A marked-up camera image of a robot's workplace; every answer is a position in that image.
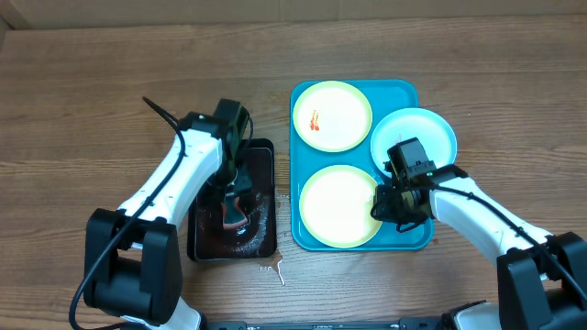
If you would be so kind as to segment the green orange sponge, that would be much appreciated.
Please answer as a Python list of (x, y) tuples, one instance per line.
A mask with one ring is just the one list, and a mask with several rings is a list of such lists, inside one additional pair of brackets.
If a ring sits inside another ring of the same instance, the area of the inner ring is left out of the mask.
[(222, 204), (222, 226), (224, 230), (235, 230), (249, 223), (249, 219), (239, 206), (239, 198), (226, 199)]

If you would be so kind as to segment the light blue plate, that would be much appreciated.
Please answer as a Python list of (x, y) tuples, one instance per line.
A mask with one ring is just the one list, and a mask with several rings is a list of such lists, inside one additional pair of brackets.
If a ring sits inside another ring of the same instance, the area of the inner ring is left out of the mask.
[(392, 177), (384, 168), (389, 160), (387, 150), (410, 138), (420, 141), (438, 168), (454, 163), (457, 158), (456, 135), (443, 117), (423, 108), (404, 108), (387, 115), (372, 132), (371, 157), (384, 176)]

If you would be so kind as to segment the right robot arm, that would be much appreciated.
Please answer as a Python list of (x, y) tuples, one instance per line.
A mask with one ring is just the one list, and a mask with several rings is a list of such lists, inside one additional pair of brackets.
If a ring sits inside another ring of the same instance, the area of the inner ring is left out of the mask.
[(440, 329), (583, 329), (586, 242), (529, 224), (485, 194), (462, 169), (431, 163), (375, 189), (371, 216), (399, 232), (437, 219), (467, 238), (497, 271), (497, 304), (473, 302), (441, 316)]

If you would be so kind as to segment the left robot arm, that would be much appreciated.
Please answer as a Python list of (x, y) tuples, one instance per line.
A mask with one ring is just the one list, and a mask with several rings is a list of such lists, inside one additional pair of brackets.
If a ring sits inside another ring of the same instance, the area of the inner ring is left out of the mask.
[(176, 137), (145, 184), (115, 211), (96, 209), (88, 220), (84, 277), (72, 298), (69, 322), (79, 328), (79, 303), (121, 317), (117, 329), (197, 329), (202, 315), (182, 298), (178, 231), (198, 193), (220, 207), (224, 230), (245, 226), (239, 205), (251, 188), (237, 164), (253, 124), (243, 109), (158, 114)]

